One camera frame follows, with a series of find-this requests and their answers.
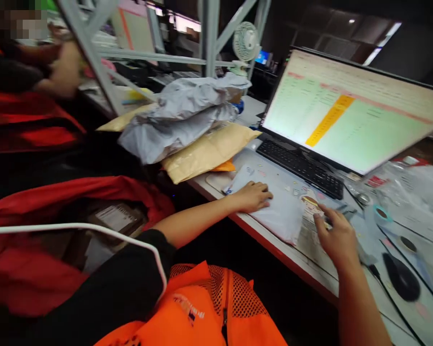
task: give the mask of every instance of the keyboard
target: keyboard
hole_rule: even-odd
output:
[[[288,150],[270,140],[265,140],[256,151],[258,154],[298,175],[307,183],[324,192],[327,196],[343,199],[343,182],[328,174],[324,169],[316,166],[301,153]]]

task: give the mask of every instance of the metal shelf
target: metal shelf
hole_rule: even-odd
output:
[[[218,37],[218,19],[220,12],[220,0],[199,0],[199,13],[201,15],[201,58],[189,58],[184,56],[174,56],[162,53],[140,52],[129,49],[112,49],[95,47],[91,41],[93,35],[98,32],[101,26],[110,18],[111,13],[117,8],[118,0],[100,0],[93,13],[84,23],[80,19],[79,6],[76,0],[59,0],[58,7],[61,15],[66,21],[68,27],[72,31],[77,40],[85,58],[91,66],[91,69],[101,87],[101,90],[106,97],[106,100],[116,116],[125,113],[121,101],[114,93],[114,88],[109,76],[128,85],[135,91],[142,94],[144,97],[155,101],[154,95],[144,93],[139,87],[117,73],[109,72],[101,63],[101,57],[106,58],[121,58],[121,59],[144,59],[161,62],[177,62],[184,64],[204,65],[204,74],[207,77],[215,77],[216,66],[234,66],[232,62],[217,61],[216,56],[221,51],[222,47],[227,43],[233,35],[236,27],[244,20],[244,17],[255,5],[257,0],[246,0],[244,4],[236,11],[233,18],[230,20],[226,28]],[[255,17],[255,27],[258,30],[259,37],[263,36],[265,23],[271,5],[271,0],[258,0],[258,7]],[[248,78],[252,77],[255,59],[249,64]]]

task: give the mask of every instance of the person's right hand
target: person's right hand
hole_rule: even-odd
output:
[[[327,231],[321,216],[319,214],[314,215],[319,241],[324,251],[331,258],[337,271],[340,272],[348,268],[360,266],[354,228],[342,213],[332,208],[327,208],[323,204],[319,204],[319,207],[333,225],[333,228]]]

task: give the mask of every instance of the orange highlighted column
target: orange highlighted column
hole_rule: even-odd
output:
[[[316,129],[313,131],[311,136],[306,140],[306,144],[310,147],[314,147],[327,131],[337,122],[343,113],[348,109],[355,99],[349,96],[341,95],[338,100],[333,104],[332,108],[327,112],[326,116]]]

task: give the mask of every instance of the blue screen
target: blue screen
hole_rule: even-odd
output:
[[[258,58],[256,58],[255,61],[259,62],[260,64],[266,65],[266,62],[268,60],[268,56],[269,56],[268,52],[261,50],[259,55],[258,55]]]

